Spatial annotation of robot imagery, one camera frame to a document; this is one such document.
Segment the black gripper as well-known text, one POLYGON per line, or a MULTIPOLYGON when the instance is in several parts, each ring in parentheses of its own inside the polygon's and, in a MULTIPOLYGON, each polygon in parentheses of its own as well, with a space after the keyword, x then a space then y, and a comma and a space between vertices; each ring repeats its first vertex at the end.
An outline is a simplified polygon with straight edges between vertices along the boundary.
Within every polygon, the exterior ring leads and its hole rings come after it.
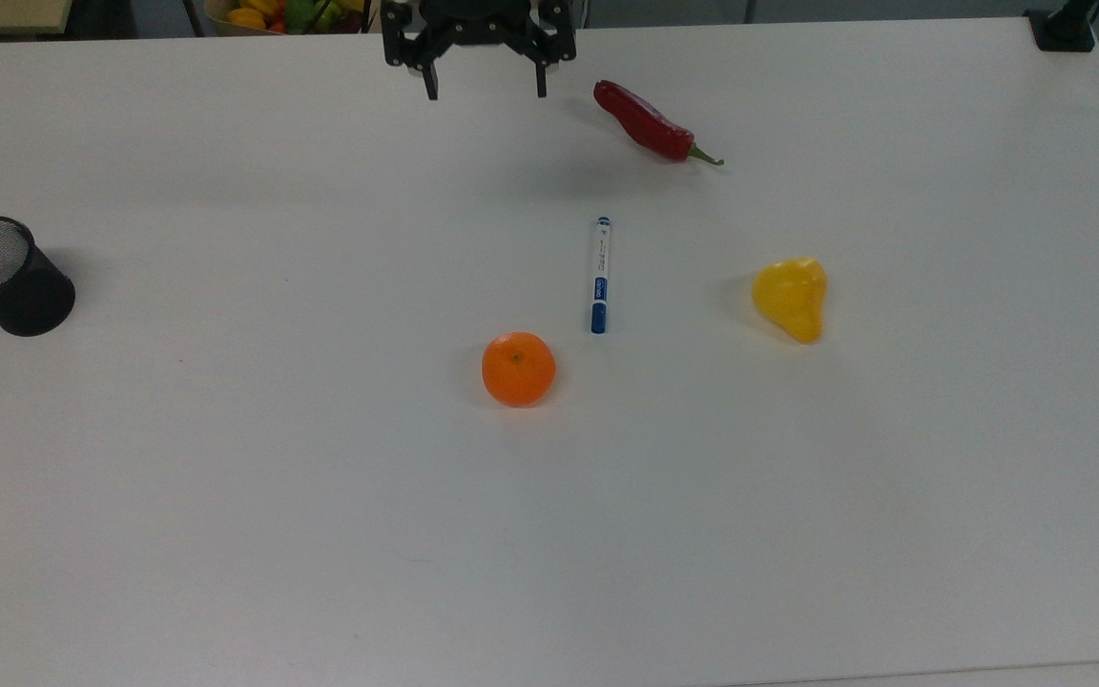
POLYGON ((535 65, 537 97, 550 66, 575 60, 570 1, 382 1, 384 60, 419 70, 428 100, 439 100, 435 62, 453 47, 506 45, 535 65))

